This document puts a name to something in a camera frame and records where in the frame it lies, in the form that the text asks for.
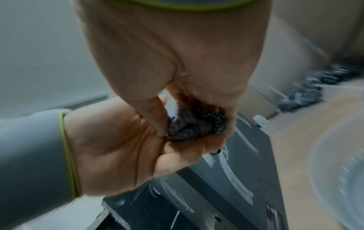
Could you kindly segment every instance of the sleeve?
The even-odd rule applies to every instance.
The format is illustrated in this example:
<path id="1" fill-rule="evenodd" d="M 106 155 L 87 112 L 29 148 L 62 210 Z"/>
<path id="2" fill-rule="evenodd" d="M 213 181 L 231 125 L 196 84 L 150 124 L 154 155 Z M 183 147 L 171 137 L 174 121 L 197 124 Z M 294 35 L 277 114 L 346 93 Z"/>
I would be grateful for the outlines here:
<path id="1" fill-rule="evenodd" d="M 0 229 L 15 227 L 79 196 L 63 112 L 0 121 Z"/>

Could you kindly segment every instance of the plastic container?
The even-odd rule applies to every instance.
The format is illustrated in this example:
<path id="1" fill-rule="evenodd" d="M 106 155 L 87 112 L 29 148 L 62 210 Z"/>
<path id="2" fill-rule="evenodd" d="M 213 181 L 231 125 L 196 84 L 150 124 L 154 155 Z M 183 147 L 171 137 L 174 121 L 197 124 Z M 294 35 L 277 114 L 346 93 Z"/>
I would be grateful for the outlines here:
<path id="1" fill-rule="evenodd" d="M 364 113 L 328 130 L 308 159 L 319 202 L 349 230 L 364 229 Z"/>

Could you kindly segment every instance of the palm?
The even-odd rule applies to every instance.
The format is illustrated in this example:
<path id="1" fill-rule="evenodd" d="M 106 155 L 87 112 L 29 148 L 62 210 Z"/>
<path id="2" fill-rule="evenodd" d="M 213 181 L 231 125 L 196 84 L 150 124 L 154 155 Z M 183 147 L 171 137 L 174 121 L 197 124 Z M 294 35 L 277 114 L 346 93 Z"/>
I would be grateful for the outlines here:
<path id="1" fill-rule="evenodd" d="M 167 142 L 120 98 L 76 110 L 65 126 L 84 193 L 115 195 L 195 164 L 223 144 L 220 135 Z"/>

